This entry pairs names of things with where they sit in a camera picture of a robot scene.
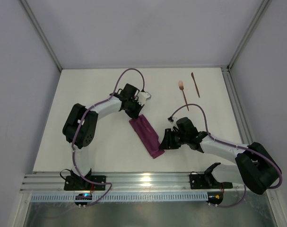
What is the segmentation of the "purple satin napkin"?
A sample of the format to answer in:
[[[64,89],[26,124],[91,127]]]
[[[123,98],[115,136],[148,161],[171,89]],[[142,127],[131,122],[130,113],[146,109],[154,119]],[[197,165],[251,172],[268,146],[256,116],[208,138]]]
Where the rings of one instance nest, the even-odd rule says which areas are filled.
[[[136,119],[129,120],[129,123],[153,159],[165,153],[159,148],[158,134],[143,114]]]

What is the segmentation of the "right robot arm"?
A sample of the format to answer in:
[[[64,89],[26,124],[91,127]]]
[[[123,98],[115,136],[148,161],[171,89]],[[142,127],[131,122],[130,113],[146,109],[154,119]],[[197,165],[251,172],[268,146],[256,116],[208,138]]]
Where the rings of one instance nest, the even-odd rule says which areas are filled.
[[[169,117],[168,121],[173,127],[165,129],[160,149],[179,149],[182,145],[187,145],[202,154],[215,155],[232,162],[231,165],[214,163],[205,170],[205,180],[208,184],[243,184],[255,194],[261,195],[267,189],[271,189],[282,175],[273,158],[258,142],[238,145],[220,140],[206,131],[198,131],[187,117],[179,120]]]

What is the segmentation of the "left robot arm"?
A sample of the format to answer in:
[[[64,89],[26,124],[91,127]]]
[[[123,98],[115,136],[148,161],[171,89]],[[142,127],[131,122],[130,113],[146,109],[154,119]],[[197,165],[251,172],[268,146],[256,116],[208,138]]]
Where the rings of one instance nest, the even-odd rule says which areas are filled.
[[[93,141],[97,122],[102,118],[124,111],[131,119],[137,119],[144,104],[151,99],[151,94],[140,91],[131,84],[110,94],[108,98],[91,107],[79,103],[72,107],[63,126],[62,133],[72,146],[73,168],[65,177],[64,190],[89,190],[93,181],[89,161],[89,144]]]

